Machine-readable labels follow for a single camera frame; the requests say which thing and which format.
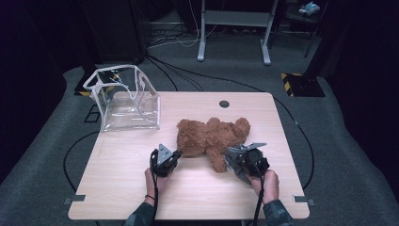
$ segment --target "gray carpet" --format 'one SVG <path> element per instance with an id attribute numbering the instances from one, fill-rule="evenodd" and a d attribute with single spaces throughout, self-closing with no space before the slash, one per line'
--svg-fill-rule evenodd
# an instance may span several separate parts
<path id="1" fill-rule="evenodd" d="M 151 48 L 150 54 L 186 70 L 225 78 L 270 92 L 294 116 L 309 138 L 314 151 L 314 174 L 305 194 L 315 199 L 311 215 L 297 225 L 399 225 L 399 204 L 383 174 L 368 160 L 357 142 L 348 134 L 343 116 L 326 80 L 318 81 L 325 98 L 288 97 L 281 73 L 306 71 L 317 43 L 308 58 L 303 58 L 308 40 L 300 35 L 277 35 L 270 50 L 271 66 L 264 66 L 260 37 L 218 37 L 207 42 L 205 60 L 197 62 L 199 44 L 183 47 L 168 44 Z M 138 66 L 155 89 L 175 90 L 163 72 L 148 59 Z M 178 91 L 196 88 L 168 71 Z M 197 80 L 204 91 L 258 91 L 233 81 L 184 73 Z M 0 225 L 95 225 L 92 220 L 68 218 L 65 198 L 74 192 L 64 175 L 63 159 L 79 138 L 100 129 L 100 123 L 84 123 L 94 104 L 88 97 L 73 95 L 83 75 L 81 68 L 64 74 L 68 87 L 23 158 L 0 186 Z M 287 111 L 276 103 L 300 181 L 311 175 L 311 151 L 306 139 Z M 96 135 L 78 142 L 68 155 L 67 171 L 78 185 Z M 100 221 L 100 225 L 121 225 L 122 221 Z M 155 225 L 241 225 L 237 221 L 157 221 Z"/>

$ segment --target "hole in table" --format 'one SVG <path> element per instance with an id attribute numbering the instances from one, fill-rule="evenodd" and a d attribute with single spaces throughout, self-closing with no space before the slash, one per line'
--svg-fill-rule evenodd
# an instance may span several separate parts
<path id="1" fill-rule="evenodd" d="M 228 101 L 221 101 L 219 102 L 219 105 L 223 108 L 226 108 L 230 106 L 230 103 Z"/>

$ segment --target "clear plastic bag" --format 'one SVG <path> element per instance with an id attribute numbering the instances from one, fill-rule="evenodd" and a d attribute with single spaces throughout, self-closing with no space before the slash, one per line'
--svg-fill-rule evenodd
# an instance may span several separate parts
<path id="1" fill-rule="evenodd" d="M 98 69 L 83 87 L 100 109 L 102 132 L 159 129 L 160 96 L 137 66 Z"/>

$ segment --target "wooden table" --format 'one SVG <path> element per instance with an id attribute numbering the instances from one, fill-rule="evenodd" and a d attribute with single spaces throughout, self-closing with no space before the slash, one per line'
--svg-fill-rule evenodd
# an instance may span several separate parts
<path id="1" fill-rule="evenodd" d="M 307 218 L 295 164 L 273 97 L 260 92 L 159 92 L 161 129 L 100 133 L 73 202 L 71 219 L 127 219 L 146 194 L 144 170 L 159 143 L 176 150 L 181 119 L 207 122 L 212 117 L 235 122 L 245 117 L 251 125 L 247 138 L 266 142 L 259 148 L 279 175 L 280 199 L 293 218 Z M 228 101 L 223 108 L 220 101 Z M 216 173 L 206 155 L 180 158 L 167 190 L 160 195 L 156 219 L 251 219 L 258 198 L 252 187 L 233 171 Z"/>

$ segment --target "teddy bear leg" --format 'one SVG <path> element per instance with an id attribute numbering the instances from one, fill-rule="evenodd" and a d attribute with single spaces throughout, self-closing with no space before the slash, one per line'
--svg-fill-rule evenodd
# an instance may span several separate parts
<path id="1" fill-rule="evenodd" d="M 225 172 L 227 170 L 224 156 L 218 150 L 207 150 L 206 153 L 211 159 L 211 165 L 216 172 Z"/>

